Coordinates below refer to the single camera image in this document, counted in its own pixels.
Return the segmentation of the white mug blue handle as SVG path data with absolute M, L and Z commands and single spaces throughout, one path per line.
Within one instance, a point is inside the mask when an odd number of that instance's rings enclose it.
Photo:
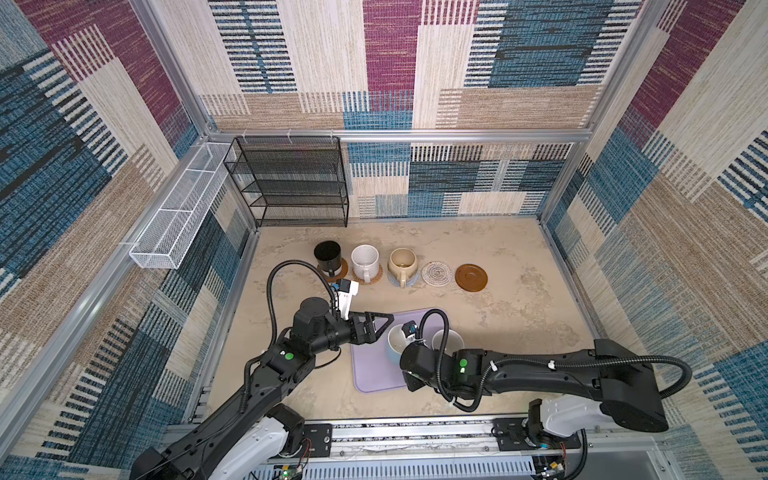
M 394 325 L 389 329 L 387 334 L 386 353 L 390 362 L 395 366 L 399 365 L 402 353 L 415 339 L 406 339 L 401 331 L 401 325 L 402 324 Z

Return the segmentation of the rattan woven round coaster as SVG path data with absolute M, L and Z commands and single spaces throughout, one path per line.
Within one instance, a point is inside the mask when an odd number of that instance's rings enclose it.
M 363 269 L 363 283 L 375 284 L 383 276 L 383 267 L 381 265 L 370 266 Z

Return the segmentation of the beige mug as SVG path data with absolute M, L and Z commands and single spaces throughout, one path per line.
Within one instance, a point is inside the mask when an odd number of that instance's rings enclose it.
M 391 252 L 388 260 L 388 272 L 400 280 L 401 289 L 406 288 L 407 279 L 413 276 L 416 271 L 418 271 L 418 258 L 412 250 L 397 248 Z

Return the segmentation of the brown wooden coaster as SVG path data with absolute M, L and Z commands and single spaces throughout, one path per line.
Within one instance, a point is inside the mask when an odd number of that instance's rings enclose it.
M 341 265 L 337 271 L 333 272 L 333 276 L 331 276 L 330 273 L 326 271 L 323 271 L 323 274 L 325 275 L 325 279 L 328 283 L 335 283 L 345 278 L 348 272 L 349 272 L 348 262 L 345 258 L 342 258 Z
M 476 264 L 463 264 L 455 271 L 455 282 L 465 291 L 480 292 L 488 284 L 488 274 Z

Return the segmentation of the white speckled mug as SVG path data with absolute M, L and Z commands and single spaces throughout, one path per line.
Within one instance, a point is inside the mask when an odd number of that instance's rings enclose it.
M 379 251 L 372 245 L 361 244 L 351 253 L 353 273 L 361 283 L 370 284 L 378 276 L 380 270 Z

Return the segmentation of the multicolour woven round coaster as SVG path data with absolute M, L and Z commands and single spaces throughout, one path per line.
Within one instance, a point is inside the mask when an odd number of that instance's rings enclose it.
M 421 278 L 429 286 L 445 287 L 453 281 L 454 275 L 447 263 L 430 261 L 422 267 Z

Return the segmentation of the white mug lilac handle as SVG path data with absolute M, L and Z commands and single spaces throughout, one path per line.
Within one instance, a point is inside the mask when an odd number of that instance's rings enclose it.
M 433 350 L 440 349 L 443 343 L 443 337 L 444 337 L 443 330 L 438 330 L 433 335 L 431 339 L 431 347 Z M 461 335 L 454 330 L 449 330 L 447 332 L 447 340 L 445 342 L 445 348 L 443 349 L 443 353 L 448 356 L 452 356 L 455 352 L 464 348 L 465 348 L 465 344 Z

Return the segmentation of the black mug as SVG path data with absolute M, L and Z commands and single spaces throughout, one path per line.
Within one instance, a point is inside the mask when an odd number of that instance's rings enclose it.
M 318 243 L 313 254 L 317 260 L 318 269 L 327 277 L 335 277 L 342 270 L 341 246 L 333 240 Z

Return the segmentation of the blue woven round coaster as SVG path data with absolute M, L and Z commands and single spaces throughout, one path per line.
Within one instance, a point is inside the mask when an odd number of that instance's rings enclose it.
M 398 278 L 396 278 L 391 272 L 387 272 L 387 277 L 388 277 L 389 282 L 393 286 L 395 286 L 396 288 L 400 288 L 401 287 L 400 280 Z M 407 281 L 405 283 L 405 287 L 406 288 L 411 288 L 414 285 L 416 285 L 419 282 L 419 280 L 420 280 L 420 273 L 418 271 L 416 271 L 413 276 L 411 276 L 410 278 L 407 279 Z

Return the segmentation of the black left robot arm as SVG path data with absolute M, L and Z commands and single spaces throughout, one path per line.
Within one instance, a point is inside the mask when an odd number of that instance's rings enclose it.
M 159 452 L 145 450 L 133 463 L 132 479 L 242 479 L 275 456 L 303 448 L 303 418 L 283 400 L 316 369 L 316 357 L 345 344 L 374 344 L 393 323 L 391 314 L 354 312 L 356 283 L 344 280 L 325 298 L 300 303 L 285 335 L 247 361 L 242 387 L 204 422 Z

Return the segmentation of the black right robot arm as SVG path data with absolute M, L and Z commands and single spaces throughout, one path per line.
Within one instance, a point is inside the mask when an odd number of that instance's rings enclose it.
M 598 425 L 662 433 L 668 430 L 663 400 L 683 390 L 693 377 L 683 360 L 636 355 L 620 344 L 597 339 L 590 349 L 558 355 L 517 355 L 484 349 L 433 348 L 424 338 L 427 321 L 447 318 L 440 309 L 402 326 L 406 346 L 399 367 L 407 388 L 435 390 L 464 413 L 482 400 L 509 392 L 538 392 L 523 424 L 531 445 L 568 438 Z

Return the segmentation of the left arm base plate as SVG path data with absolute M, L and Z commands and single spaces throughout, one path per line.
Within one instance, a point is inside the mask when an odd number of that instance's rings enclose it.
M 329 458 L 333 440 L 331 423 L 308 423 L 298 430 L 299 450 L 295 458 Z

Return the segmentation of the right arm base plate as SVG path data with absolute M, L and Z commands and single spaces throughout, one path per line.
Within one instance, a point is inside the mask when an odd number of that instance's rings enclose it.
M 502 417 L 492 421 L 491 435 L 500 451 L 580 449 L 582 442 L 577 433 L 558 437 L 546 432 L 530 433 L 526 417 Z

